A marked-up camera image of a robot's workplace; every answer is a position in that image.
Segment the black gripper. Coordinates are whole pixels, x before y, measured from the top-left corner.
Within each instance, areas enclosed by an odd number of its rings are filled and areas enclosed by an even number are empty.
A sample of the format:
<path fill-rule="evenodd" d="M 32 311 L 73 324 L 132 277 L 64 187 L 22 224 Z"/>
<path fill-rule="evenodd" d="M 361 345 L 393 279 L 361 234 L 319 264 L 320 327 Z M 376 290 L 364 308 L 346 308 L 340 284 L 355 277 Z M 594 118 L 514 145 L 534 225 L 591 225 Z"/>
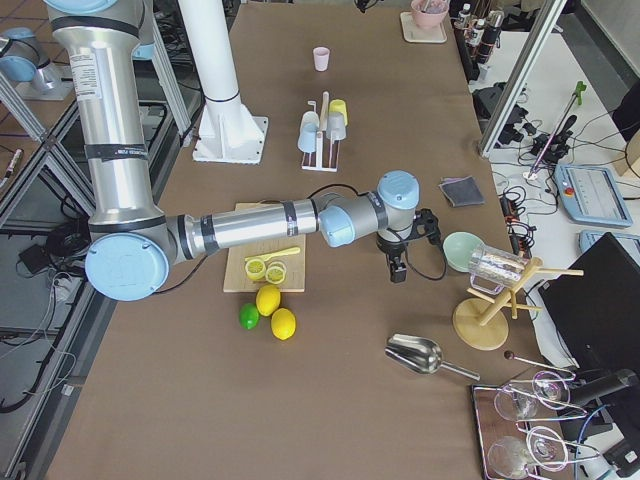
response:
<path fill-rule="evenodd" d="M 440 245 L 439 220 L 430 209 L 423 208 L 415 212 L 412 225 L 412 239 L 426 238 L 431 245 Z M 402 238 L 392 230 L 381 230 L 376 233 L 376 245 L 386 255 L 389 263 L 390 281 L 402 283 L 407 277 L 407 267 L 402 262 L 409 240 Z"/>

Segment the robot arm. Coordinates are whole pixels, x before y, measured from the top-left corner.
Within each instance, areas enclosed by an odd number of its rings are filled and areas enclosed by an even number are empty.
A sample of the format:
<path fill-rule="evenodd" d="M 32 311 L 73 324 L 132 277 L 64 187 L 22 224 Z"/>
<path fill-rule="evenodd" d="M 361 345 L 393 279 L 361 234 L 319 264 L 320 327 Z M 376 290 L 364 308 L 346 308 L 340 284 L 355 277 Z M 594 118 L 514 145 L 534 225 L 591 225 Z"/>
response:
<path fill-rule="evenodd" d="M 66 49 L 96 208 L 86 275 L 103 295 L 135 301 L 161 293 L 173 265 L 263 240 L 321 233 L 332 247 L 375 234 L 391 278 L 405 278 L 408 244 L 441 242 L 435 215 L 418 205 L 417 179 L 386 173 L 375 190 L 329 194 L 193 218 L 167 216 L 151 192 L 133 61 L 154 52 L 148 1 L 52 1 L 53 34 Z"/>

